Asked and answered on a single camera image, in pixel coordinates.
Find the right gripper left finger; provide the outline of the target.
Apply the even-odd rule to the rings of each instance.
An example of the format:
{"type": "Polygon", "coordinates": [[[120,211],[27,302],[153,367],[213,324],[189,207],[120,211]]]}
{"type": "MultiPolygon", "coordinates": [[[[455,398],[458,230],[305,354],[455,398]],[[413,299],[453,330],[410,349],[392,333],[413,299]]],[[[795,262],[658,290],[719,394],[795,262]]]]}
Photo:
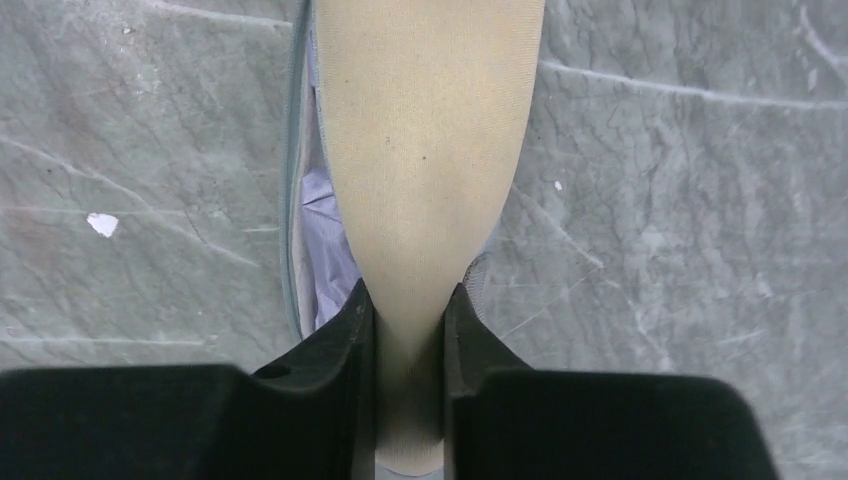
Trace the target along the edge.
{"type": "Polygon", "coordinates": [[[358,283],[285,355],[1,376],[5,479],[371,479],[374,317],[358,283]]]}

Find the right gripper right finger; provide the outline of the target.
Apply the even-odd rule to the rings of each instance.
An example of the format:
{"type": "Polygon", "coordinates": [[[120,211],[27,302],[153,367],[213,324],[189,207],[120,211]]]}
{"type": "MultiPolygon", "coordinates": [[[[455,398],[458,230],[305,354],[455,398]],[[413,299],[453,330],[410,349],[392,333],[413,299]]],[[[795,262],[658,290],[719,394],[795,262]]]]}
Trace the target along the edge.
{"type": "Polygon", "coordinates": [[[448,479],[774,479],[752,409],[705,377],[538,370],[477,317],[443,315],[448,479]]]}

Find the beige umbrella pouch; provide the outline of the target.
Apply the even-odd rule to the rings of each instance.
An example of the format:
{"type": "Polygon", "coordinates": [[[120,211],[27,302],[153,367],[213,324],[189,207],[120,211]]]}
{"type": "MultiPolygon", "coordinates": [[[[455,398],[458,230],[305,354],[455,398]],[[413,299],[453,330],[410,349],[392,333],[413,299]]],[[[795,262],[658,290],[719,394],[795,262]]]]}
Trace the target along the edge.
{"type": "Polygon", "coordinates": [[[307,35],[321,137],[353,259],[376,307],[376,462],[444,464],[438,323],[457,286],[481,306],[489,240],[531,109],[541,1],[304,1],[293,23],[280,257],[303,333],[299,177],[307,35]]]}

